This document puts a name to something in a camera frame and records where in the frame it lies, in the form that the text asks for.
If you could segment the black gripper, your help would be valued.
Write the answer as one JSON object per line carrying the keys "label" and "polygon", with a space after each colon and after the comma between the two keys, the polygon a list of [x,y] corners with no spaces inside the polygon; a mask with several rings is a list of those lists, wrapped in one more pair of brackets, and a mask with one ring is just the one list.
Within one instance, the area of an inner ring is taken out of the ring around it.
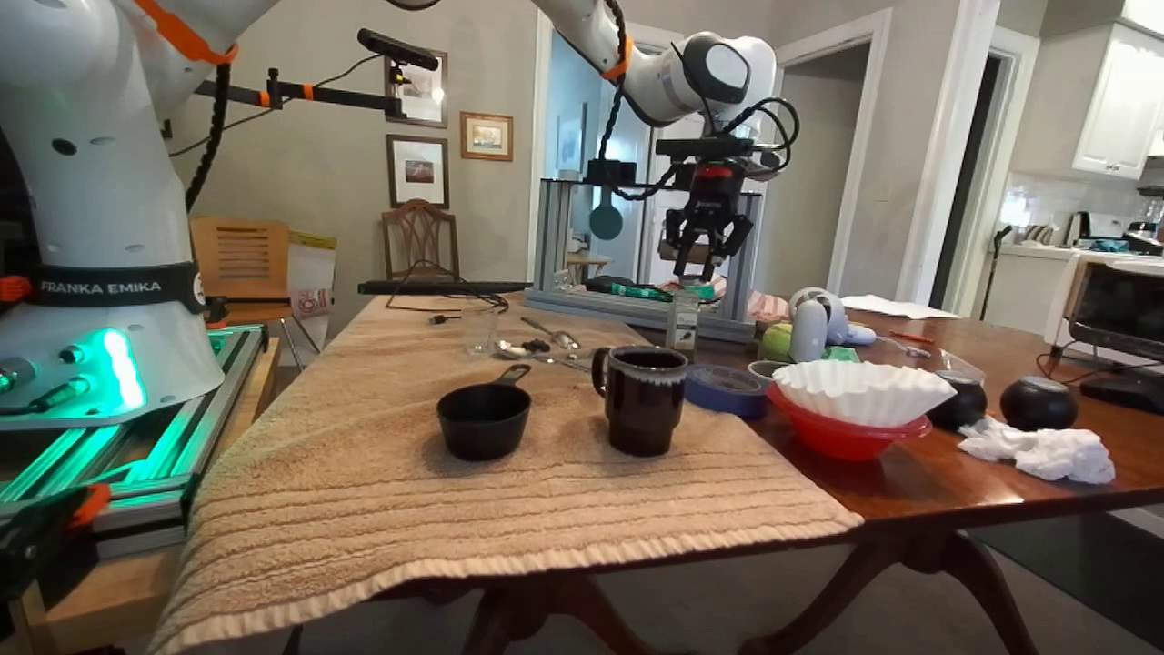
{"label": "black gripper", "polygon": [[688,205],[667,215],[661,260],[674,281],[684,281],[684,255],[697,235],[708,241],[708,281],[729,281],[732,255],[745,245],[752,222],[740,212],[742,173],[724,160],[684,164],[678,173]]}

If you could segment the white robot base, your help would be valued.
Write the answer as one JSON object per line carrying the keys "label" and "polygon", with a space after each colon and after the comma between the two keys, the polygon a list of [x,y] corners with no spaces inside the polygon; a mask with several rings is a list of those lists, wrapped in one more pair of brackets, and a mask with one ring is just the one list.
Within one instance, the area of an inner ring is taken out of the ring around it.
{"label": "white robot base", "polygon": [[40,270],[0,319],[0,431],[211,393],[186,193],[161,139],[268,0],[0,0],[0,131]]}

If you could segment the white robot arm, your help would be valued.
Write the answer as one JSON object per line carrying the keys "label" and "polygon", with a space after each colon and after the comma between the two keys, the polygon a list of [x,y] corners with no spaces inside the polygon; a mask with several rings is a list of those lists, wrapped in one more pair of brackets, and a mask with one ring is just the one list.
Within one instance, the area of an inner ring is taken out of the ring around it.
{"label": "white robot arm", "polygon": [[782,152],[759,141],[758,112],[775,103],[780,58],[759,35],[688,33],[661,51],[640,51],[618,0],[530,0],[554,28],[633,107],[651,126],[703,120],[697,139],[661,139],[658,152],[688,193],[667,215],[661,245],[684,277],[703,255],[708,281],[752,222],[740,212],[745,177],[770,177]]}

